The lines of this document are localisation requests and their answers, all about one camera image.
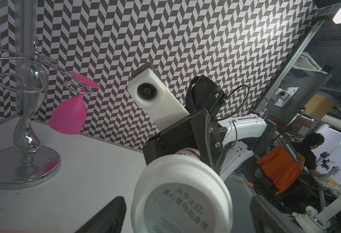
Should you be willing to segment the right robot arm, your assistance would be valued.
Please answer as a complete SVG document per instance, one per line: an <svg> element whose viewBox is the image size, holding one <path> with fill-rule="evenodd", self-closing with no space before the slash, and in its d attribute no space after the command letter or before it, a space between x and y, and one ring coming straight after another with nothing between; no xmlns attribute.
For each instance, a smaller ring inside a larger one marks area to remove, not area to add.
<svg viewBox="0 0 341 233"><path fill-rule="evenodd" d="M269 146L276 125L257 114L216 117L229 95L201 75L192 79L186 94L188 115L152 136L143 147L147 164L170 155L203 162L223 180L255 153Z"/></svg>

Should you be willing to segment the white lid yogurt cup front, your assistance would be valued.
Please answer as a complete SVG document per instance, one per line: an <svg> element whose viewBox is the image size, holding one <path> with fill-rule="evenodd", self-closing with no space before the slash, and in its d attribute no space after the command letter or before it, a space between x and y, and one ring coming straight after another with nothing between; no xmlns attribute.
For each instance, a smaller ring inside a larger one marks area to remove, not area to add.
<svg viewBox="0 0 341 233"><path fill-rule="evenodd" d="M232 198L199 151L184 148L143 170L133 193L131 223L135 233L229 233Z"/></svg>

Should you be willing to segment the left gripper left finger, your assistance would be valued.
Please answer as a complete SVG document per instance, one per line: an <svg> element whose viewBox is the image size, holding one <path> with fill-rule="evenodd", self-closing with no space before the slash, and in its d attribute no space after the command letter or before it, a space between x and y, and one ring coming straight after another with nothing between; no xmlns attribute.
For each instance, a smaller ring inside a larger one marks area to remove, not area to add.
<svg viewBox="0 0 341 233"><path fill-rule="evenodd" d="M124 197L117 196L75 233L120 233L126 210Z"/></svg>

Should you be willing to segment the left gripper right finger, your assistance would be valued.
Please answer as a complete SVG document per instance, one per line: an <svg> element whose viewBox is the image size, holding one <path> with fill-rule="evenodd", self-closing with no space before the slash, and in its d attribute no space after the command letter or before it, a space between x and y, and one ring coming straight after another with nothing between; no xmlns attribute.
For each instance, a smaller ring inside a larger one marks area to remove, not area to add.
<svg viewBox="0 0 341 233"><path fill-rule="evenodd" d="M252 197L250 211L256 233L303 232L292 216L281 213L260 195Z"/></svg>

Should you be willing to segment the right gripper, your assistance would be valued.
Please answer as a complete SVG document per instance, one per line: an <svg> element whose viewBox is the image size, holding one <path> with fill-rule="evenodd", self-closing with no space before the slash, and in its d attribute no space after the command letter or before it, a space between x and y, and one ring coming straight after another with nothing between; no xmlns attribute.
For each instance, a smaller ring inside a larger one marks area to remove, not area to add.
<svg viewBox="0 0 341 233"><path fill-rule="evenodd" d="M196 149L200 160L219 175L226 158L223 144L226 134L226 127L214 122L207 110L199 109L149 138L142 152L149 165L155 159L181 149Z"/></svg>

